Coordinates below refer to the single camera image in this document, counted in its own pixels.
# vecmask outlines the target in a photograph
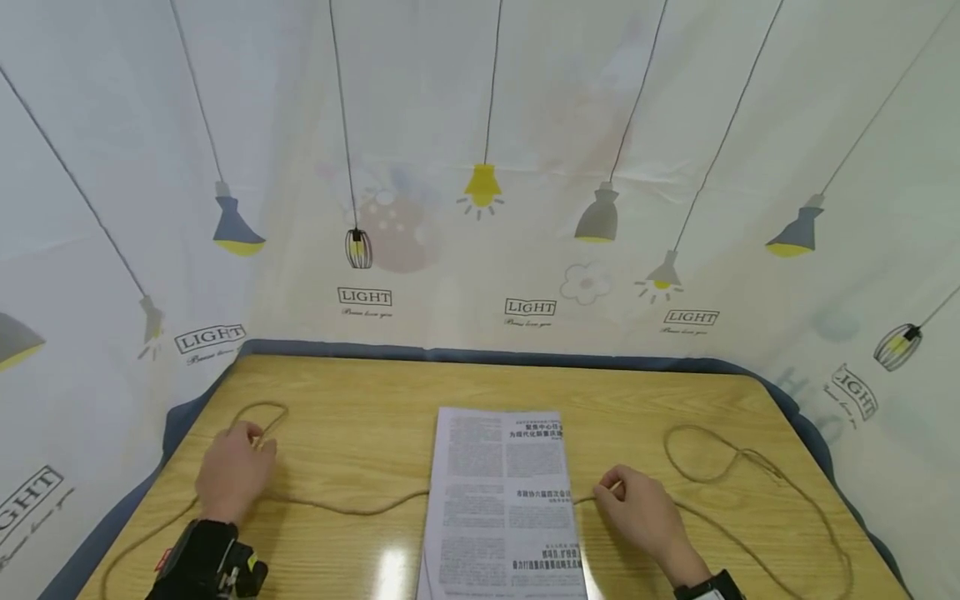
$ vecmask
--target hand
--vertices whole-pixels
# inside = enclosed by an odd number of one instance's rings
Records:
[[[240,421],[213,439],[197,476],[201,518],[239,524],[267,488],[276,464],[276,440],[252,446],[263,430]]]
[[[649,554],[674,588],[692,588],[711,577],[661,482],[617,465],[593,488],[593,495],[620,534]]]

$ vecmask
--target wrist strap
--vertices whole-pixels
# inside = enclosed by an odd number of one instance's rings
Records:
[[[232,523],[190,521],[156,580],[185,581],[216,592],[224,560],[238,534]]]
[[[720,571],[699,586],[693,588],[680,586],[673,591],[673,595],[677,600],[697,600],[698,598],[704,598],[705,600],[744,600],[743,594],[740,593],[740,589],[733,582],[733,577],[730,576],[727,569]]]

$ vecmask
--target white curtain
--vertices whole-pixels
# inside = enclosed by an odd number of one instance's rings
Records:
[[[258,338],[727,361],[957,597],[954,4],[0,4],[0,596]]]

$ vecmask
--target wood grain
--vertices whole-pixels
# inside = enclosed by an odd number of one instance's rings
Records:
[[[836,597],[842,570],[827,532],[788,486],[747,464],[717,486],[687,482],[672,469],[663,432],[680,423],[701,424],[764,453],[824,508],[853,560],[853,598],[905,597],[773,399],[749,377],[248,356],[210,400],[80,598],[99,600],[108,560],[189,502],[213,436],[240,408],[263,399],[284,402],[291,411],[276,432],[274,488],[364,508],[428,487],[441,406],[559,410],[574,496],[589,495],[612,465],[633,466],[726,524],[804,597]],[[267,421],[275,414],[264,408],[250,418]],[[697,473],[715,473],[731,458],[726,448],[696,433],[678,434],[674,447],[681,465]],[[241,539],[270,566],[261,598],[413,598],[425,510],[425,498],[370,517],[264,500]],[[673,597],[657,567],[609,531],[592,503],[576,512],[591,600]],[[145,597],[157,561],[188,520],[120,563],[108,600]],[[729,569],[751,598],[786,597],[732,541],[695,516],[684,520],[713,570]]]

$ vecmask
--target newspaper page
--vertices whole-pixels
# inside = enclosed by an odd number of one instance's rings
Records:
[[[440,409],[417,600],[587,598],[560,414]]]

